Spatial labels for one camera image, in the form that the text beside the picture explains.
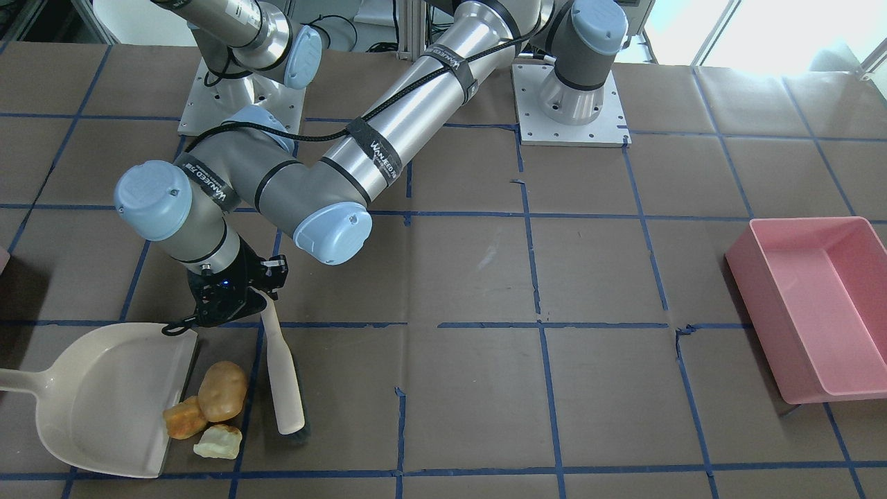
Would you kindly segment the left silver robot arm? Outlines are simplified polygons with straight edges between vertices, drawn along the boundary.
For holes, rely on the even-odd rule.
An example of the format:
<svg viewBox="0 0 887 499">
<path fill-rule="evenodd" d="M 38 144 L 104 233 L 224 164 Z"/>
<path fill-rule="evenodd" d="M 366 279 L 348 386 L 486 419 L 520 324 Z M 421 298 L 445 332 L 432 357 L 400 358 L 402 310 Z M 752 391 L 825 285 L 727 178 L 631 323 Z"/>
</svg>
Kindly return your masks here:
<svg viewBox="0 0 887 499">
<path fill-rule="evenodd" d="M 491 73 L 526 44 L 554 57 L 546 113 L 579 125 L 594 105 L 629 31 L 615 1 L 437 1 L 453 24 L 396 84 L 341 132 L 304 136 L 260 105 L 245 105 L 200 133 L 175 161 L 146 161 L 121 176 L 114 205 L 143 239 L 186 268 L 190 316 L 169 337 L 262 313 L 282 288 L 284 256 L 260 258 L 225 220 L 246 202 L 322 264 L 363 247 L 367 211 Z"/>
</svg>

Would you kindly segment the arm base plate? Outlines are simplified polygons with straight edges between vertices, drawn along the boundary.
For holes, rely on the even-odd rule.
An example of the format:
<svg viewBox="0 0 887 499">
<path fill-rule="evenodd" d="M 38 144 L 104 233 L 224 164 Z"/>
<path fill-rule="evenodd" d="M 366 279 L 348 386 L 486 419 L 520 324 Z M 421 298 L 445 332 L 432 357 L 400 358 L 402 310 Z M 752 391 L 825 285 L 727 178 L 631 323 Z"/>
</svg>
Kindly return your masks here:
<svg viewBox="0 0 887 499">
<path fill-rule="evenodd" d="M 592 91 L 564 85 L 552 65 L 514 64 L 512 77 L 523 144 L 621 148 L 633 143 L 612 73 Z"/>
<path fill-rule="evenodd" d="M 246 107 L 259 105 L 269 111 L 287 133 L 300 132 L 306 89 L 291 89 L 263 76 L 250 75 L 241 79 L 222 80 L 212 87 L 204 81 L 215 82 L 218 77 L 209 72 L 204 60 L 199 66 L 177 131 L 196 137 Z"/>
</svg>

